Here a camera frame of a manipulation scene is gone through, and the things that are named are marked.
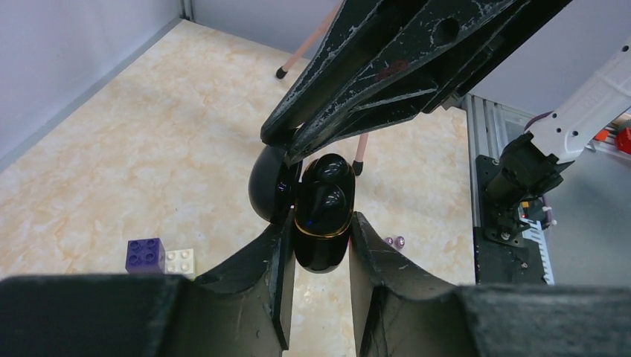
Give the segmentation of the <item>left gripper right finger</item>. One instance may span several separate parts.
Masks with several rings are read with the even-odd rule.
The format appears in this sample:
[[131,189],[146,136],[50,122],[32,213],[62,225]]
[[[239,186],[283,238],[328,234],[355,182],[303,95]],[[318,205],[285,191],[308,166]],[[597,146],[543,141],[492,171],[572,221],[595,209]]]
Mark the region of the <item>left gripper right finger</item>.
[[388,245],[368,219],[351,220],[350,292],[358,356],[453,356],[454,286]]

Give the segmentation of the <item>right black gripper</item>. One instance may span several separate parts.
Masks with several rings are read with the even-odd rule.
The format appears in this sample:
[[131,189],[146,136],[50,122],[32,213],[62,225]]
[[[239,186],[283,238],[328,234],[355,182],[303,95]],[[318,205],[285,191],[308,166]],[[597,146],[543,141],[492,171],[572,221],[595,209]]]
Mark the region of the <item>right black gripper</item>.
[[369,61],[324,111],[325,132],[319,137],[327,145],[462,97],[566,6],[565,1],[380,2],[359,40]]

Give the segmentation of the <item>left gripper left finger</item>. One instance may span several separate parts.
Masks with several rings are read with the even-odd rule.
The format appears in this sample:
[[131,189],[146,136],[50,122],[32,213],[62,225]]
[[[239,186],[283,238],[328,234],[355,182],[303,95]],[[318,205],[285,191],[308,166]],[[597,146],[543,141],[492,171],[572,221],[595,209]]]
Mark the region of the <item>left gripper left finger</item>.
[[195,279],[205,356],[282,356],[289,348],[295,256],[292,216]]

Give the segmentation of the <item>black stem earbud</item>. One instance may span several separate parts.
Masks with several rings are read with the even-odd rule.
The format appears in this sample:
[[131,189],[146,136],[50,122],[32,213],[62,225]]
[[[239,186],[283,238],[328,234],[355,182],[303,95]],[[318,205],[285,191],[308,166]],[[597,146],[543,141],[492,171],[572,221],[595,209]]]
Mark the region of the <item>black stem earbud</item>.
[[351,166],[342,156],[335,153],[314,160],[304,173],[304,178],[313,182],[338,183],[350,177]]
[[298,227],[314,236],[331,237],[348,225],[350,200],[337,184],[309,184],[296,202],[295,221]]

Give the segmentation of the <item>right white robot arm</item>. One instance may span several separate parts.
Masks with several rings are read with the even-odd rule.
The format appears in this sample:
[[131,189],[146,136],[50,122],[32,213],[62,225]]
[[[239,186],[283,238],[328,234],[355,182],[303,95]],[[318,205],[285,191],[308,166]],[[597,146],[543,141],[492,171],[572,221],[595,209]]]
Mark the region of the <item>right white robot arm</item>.
[[[292,163],[345,138],[413,120],[482,81],[565,1],[344,1],[317,53],[261,127]],[[630,107],[627,47],[499,159],[501,207],[555,188],[588,142]]]

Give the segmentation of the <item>small black earbud case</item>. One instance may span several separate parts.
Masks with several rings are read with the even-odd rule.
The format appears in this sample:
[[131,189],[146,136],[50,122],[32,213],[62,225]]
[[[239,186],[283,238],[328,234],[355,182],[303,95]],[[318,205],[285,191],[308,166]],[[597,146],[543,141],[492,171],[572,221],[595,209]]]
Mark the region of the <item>small black earbud case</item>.
[[291,164],[283,149],[266,146],[249,178],[249,201],[272,224],[290,220],[290,239],[299,264],[325,274],[341,263],[350,240],[356,177],[340,155],[329,153]]

